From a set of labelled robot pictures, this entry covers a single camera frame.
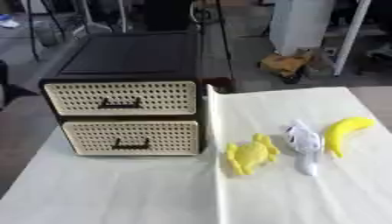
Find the floor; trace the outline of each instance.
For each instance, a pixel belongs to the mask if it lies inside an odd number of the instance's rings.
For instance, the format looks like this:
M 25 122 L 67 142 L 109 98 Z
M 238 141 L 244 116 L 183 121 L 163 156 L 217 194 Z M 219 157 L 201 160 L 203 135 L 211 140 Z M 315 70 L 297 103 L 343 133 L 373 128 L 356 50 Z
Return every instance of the floor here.
M 389 101 L 392 95 L 391 75 L 378 73 L 358 76 L 350 72 L 355 66 L 355 60 L 350 59 L 347 70 L 339 78 L 324 75 L 304 78 L 297 85 L 283 84 L 276 76 L 256 67 L 258 60 L 273 51 L 270 42 L 266 38 L 242 37 L 260 33 L 269 20 L 270 9 L 235 7 L 225 9 L 225 14 L 238 92 L 346 86 L 392 130 L 392 104 Z M 16 30 L 0 28 L 0 59 L 10 65 L 11 83 L 39 93 L 39 79 L 51 72 L 56 61 L 74 42 L 68 40 L 51 48 L 40 46 L 41 61 L 38 63 L 31 55 L 27 33 L 25 23 Z M 339 45 L 341 39 L 334 41 Z M 355 51 L 361 53 L 367 44 L 368 39 L 360 39 Z M 229 76 L 217 24 L 211 24 L 207 29 L 203 75 Z M 0 112 L 0 123 L 3 126 L 0 127 L 0 195 L 3 195 L 48 138 L 56 122 L 41 96 L 29 96 L 16 99 Z

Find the drawer unit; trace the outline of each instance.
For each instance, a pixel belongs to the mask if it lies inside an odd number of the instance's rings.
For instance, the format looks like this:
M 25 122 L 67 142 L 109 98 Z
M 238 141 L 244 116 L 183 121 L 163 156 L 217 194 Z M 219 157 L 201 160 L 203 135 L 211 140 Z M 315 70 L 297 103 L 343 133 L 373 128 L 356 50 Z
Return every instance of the drawer unit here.
M 183 122 L 65 122 L 63 130 L 80 155 L 178 155 L 199 153 L 199 125 Z
M 61 116 L 196 113 L 196 84 L 191 81 L 52 83 L 44 89 Z
M 204 147 L 196 33 L 95 35 L 40 87 L 82 156 L 187 156 Z

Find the black top of drawer unit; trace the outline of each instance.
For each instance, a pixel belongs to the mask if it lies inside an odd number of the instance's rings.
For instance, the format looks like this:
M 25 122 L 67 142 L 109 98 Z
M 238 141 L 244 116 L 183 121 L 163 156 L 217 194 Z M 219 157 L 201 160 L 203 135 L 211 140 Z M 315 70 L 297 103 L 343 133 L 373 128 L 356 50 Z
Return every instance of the black top of drawer unit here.
M 95 34 L 82 39 L 41 84 L 197 80 L 196 64 L 195 31 Z

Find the white toy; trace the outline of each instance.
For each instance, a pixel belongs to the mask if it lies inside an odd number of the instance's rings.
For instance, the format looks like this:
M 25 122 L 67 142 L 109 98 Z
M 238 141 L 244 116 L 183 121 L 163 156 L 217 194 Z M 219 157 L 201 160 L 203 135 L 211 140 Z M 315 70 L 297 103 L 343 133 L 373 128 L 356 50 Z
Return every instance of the white toy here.
M 324 150 L 324 138 L 312 131 L 302 121 L 296 120 L 285 132 L 285 139 L 300 161 L 300 169 L 307 175 L 317 176 L 317 162 Z

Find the woven drawer front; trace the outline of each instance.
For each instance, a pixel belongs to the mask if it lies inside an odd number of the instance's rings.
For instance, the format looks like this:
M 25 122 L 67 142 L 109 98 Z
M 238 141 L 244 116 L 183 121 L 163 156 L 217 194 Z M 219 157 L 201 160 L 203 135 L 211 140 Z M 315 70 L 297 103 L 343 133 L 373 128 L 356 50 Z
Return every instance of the woven drawer front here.
M 51 83 L 45 85 L 62 116 L 191 115 L 196 85 L 191 81 Z
M 66 122 L 76 152 L 90 156 L 195 155 L 198 124 L 186 122 Z

